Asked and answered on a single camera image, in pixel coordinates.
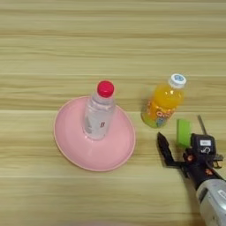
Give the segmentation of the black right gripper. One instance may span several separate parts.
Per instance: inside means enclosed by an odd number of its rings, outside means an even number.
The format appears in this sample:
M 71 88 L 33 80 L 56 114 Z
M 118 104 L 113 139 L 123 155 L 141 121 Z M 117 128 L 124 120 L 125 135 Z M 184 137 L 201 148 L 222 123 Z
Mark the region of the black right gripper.
M 167 139 L 160 133 L 157 133 L 157 144 L 163 156 L 165 164 L 171 168 L 180 168 L 180 163 L 175 162 L 170 151 L 170 145 Z M 184 172 L 189 177 L 195 189 L 198 189 L 202 183 L 211 179 L 222 179 L 214 170 L 216 153 L 201 153 L 193 148 L 187 148 L 183 154 L 185 160 Z

